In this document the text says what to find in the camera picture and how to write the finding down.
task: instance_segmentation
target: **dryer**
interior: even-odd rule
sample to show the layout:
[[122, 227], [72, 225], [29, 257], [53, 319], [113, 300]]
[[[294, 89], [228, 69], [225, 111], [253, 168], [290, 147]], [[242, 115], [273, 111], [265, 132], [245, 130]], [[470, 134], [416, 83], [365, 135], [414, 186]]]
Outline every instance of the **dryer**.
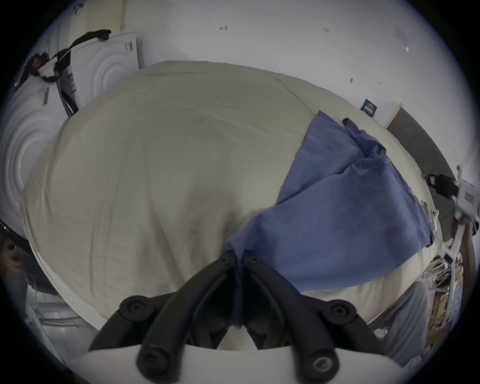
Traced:
[[70, 67], [62, 74], [61, 88], [80, 109], [90, 100], [138, 71], [137, 35], [110, 35], [92, 39], [71, 50]]
[[[56, 59], [39, 69], [53, 75]], [[0, 219], [24, 237], [20, 198], [34, 164], [67, 119], [56, 83], [28, 80], [2, 108], [0, 119]]]

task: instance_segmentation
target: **wrinkled fabric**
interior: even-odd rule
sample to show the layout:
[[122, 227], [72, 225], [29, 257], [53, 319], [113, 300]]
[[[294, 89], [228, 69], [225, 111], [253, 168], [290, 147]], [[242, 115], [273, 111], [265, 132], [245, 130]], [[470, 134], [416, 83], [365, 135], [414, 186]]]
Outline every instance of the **wrinkled fabric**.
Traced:
[[351, 120], [343, 123], [318, 112], [277, 205], [226, 242], [239, 259], [251, 251], [300, 292], [366, 283], [433, 243], [385, 148]]

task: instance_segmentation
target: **sticker label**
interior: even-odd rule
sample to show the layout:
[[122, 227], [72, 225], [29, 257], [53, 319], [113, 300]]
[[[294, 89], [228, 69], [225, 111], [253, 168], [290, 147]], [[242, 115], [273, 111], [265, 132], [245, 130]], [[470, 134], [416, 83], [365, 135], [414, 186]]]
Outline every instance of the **sticker label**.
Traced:
[[367, 99], [365, 99], [365, 102], [363, 103], [363, 106], [362, 108], [360, 108], [360, 110], [365, 112], [370, 117], [373, 117], [373, 115], [375, 114], [375, 111], [377, 110], [377, 106], [372, 102], [368, 101]]
[[48, 103], [48, 93], [50, 91], [50, 87], [46, 88], [40, 88], [37, 93], [38, 96], [40, 97], [40, 102], [42, 103], [42, 106], [47, 105]]

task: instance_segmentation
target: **white bedsheet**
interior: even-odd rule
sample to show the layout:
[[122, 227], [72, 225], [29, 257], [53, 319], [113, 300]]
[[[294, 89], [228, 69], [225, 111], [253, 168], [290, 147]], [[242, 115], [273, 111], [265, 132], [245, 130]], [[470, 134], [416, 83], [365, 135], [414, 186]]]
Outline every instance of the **white bedsheet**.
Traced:
[[[412, 192], [434, 209], [417, 164], [395, 137], [331, 92], [254, 68], [163, 62], [81, 109], [35, 165], [21, 211], [38, 261], [95, 328], [127, 296], [177, 290], [220, 255], [228, 235], [275, 203], [318, 110], [338, 122], [349, 117], [377, 138]], [[306, 294], [348, 300], [371, 321], [439, 246], [373, 282]]]

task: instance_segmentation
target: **person's leg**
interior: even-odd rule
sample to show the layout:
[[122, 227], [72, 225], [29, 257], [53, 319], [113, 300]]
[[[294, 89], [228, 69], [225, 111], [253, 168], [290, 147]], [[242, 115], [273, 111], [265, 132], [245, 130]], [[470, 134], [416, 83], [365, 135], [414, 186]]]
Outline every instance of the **person's leg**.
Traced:
[[428, 289], [416, 281], [369, 327], [387, 329], [385, 354], [401, 366], [422, 353], [427, 339]]

